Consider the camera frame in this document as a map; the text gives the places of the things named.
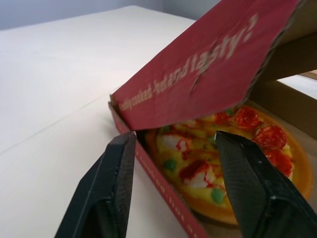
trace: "box flap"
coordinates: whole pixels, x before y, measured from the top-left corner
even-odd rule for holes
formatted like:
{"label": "box flap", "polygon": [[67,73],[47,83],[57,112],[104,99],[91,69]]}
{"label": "box flap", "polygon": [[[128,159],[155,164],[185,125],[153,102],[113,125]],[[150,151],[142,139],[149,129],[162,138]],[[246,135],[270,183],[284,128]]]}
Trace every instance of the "box flap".
{"label": "box flap", "polygon": [[[301,3],[222,0],[114,93],[121,116],[139,130],[243,101]],[[291,36],[285,41],[301,34]]]}

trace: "white table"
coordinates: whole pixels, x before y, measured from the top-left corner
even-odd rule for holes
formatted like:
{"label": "white table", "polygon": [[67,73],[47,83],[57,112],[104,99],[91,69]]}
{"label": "white table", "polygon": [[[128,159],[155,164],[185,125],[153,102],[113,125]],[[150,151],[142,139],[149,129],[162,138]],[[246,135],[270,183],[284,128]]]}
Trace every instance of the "white table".
{"label": "white table", "polygon": [[[131,6],[0,32],[1,238],[54,236],[118,135],[109,93],[193,22]],[[317,98],[297,77],[283,82]],[[138,162],[127,237],[186,237]]]}

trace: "red sauce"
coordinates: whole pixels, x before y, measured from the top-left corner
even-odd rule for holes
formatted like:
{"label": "red sauce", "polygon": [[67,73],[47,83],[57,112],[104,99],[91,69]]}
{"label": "red sauce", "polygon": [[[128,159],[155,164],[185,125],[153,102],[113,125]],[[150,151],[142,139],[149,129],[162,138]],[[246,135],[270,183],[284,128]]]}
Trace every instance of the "red sauce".
{"label": "red sauce", "polygon": [[182,182],[185,179],[192,179],[196,174],[207,171],[209,168],[209,164],[204,160],[196,160],[192,162],[189,166],[182,169],[179,173],[180,179]]}
{"label": "red sauce", "polygon": [[268,160],[285,176],[292,173],[291,159],[280,150],[269,150],[264,152]]}
{"label": "red sauce", "polygon": [[267,125],[260,128],[254,141],[264,149],[282,149],[286,145],[287,137],[277,125]]}
{"label": "red sauce", "polygon": [[241,128],[255,128],[263,122],[259,120],[257,113],[249,107],[242,107],[236,113],[234,122]]}

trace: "red pizza box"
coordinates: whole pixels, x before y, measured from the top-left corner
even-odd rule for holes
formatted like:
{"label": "red pizza box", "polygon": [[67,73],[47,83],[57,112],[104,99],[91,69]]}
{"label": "red pizza box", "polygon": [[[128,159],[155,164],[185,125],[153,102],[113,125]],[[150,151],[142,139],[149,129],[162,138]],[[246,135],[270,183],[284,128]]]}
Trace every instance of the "red pizza box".
{"label": "red pizza box", "polygon": [[[297,138],[317,175],[317,101],[277,81],[317,68],[316,12],[315,0],[222,0],[111,95],[117,129],[143,131],[247,102]],[[140,143],[136,157],[189,237],[241,237],[198,220]],[[317,211],[316,189],[309,202]]]}

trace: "pizza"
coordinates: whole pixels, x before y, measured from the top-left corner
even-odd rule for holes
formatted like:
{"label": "pizza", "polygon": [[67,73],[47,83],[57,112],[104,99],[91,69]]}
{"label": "pizza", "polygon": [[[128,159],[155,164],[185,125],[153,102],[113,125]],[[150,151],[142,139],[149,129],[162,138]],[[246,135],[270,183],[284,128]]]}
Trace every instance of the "pizza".
{"label": "pizza", "polygon": [[312,169],[302,147],[273,119],[243,105],[149,130],[146,134],[149,154],[194,211],[236,224],[214,140],[217,130],[255,142],[271,164],[288,177],[305,198],[309,197]]}

